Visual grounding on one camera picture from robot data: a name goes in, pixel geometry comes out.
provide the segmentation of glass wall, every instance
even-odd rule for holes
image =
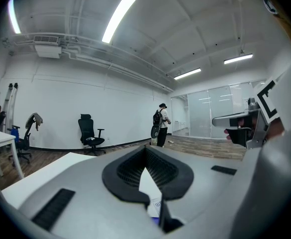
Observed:
[[[172,133],[189,136],[189,103],[187,95],[172,98]]]
[[[211,118],[233,114],[233,102],[230,87],[221,87],[208,90],[210,97]],[[223,128],[211,126],[212,138],[226,138]]]
[[[265,81],[233,84],[172,98],[172,134],[226,139],[224,129],[211,124],[213,118],[248,110],[253,87]]]
[[[210,102],[207,91],[188,94],[190,111],[190,136],[211,137]]]

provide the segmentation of white paper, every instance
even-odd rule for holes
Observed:
[[[155,198],[151,200],[152,205],[154,206],[155,210],[157,211],[157,214],[160,215],[161,210],[161,198]]]
[[[248,99],[249,98],[243,98],[244,110],[248,110]]]

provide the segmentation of black baseboard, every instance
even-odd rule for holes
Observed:
[[[114,148],[117,146],[125,146],[125,145],[130,145],[130,144],[134,144],[134,143],[138,143],[138,142],[142,142],[142,141],[149,141],[151,140],[151,138],[147,138],[147,139],[143,139],[143,140],[138,140],[138,141],[132,141],[132,142],[127,142],[127,143],[122,143],[122,144],[117,144],[117,145],[111,145],[111,146],[105,146],[105,147],[98,147],[97,150],[100,149],[110,149],[110,148]],[[48,148],[38,148],[38,147],[29,147],[29,149],[35,149],[35,150],[43,150],[43,151],[85,151],[85,150],[89,150],[90,147],[88,148],[83,148],[83,149],[48,149]]]

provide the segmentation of ceiling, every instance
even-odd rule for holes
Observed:
[[[170,88],[177,86],[174,76],[198,67],[213,76],[237,70],[223,60],[241,49],[254,54],[248,67],[266,68],[284,38],[262,0],[136,0],[111,43],[103,43],[120,1],[14,0],[22,34],[13,33],[4,12],[1,36],[14,54],[35,52],[29,41],[38,33],[59,36],[65,47],[79,46],[82,54]]]

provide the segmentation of fluorescent light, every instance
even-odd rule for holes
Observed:
[[[253,57],[253,54],[248,54],[248,55],[244,55],[244,56],[240,56],[240,57],[236,57],[236,58],[231,58],[231,59],[224,60],[224,64],[229,64],[229,63],[232,63],[232,62],[236,62],[236,61],[239,61],[239,60],[252,58],[252,57]]]
[[[121,0],[119,5],[115,9],[114,14],[112,15],[112,18],[109,21],[109,24],[106,27],[104,36],[102,38],[102,42],[106,42],[106,43],[111,42],[111,39],[113,37],[113,34],[117,26],[119,26],[124,15],[130,9],[130,7],[133,5],[134,2],[135,0]]]
[[[190,72],[188,72],[188,73],[185,73],[185,74],[178,75],[178,76],[174,77],[174,79],[175,79],[175,80],[178,80],[178,79],[180,79],[180,78],[183,78],[183,77],[185,77],[185,76],[188,76],[188,75],[191,75],[191,74],[194,74],[194,73],[198,73],[198,72],[200,72],[200,68],[195,69],[195,70],[192,70],[192,71],[190,71]]]
[[[20,34],[20,28],[18,26],[15,8],[14,8],[14,0],[9,0],[8,2],[8,12],[10,17],[10,22],[12,24],[12,27],[14,28],[14,31],[16,34]]]

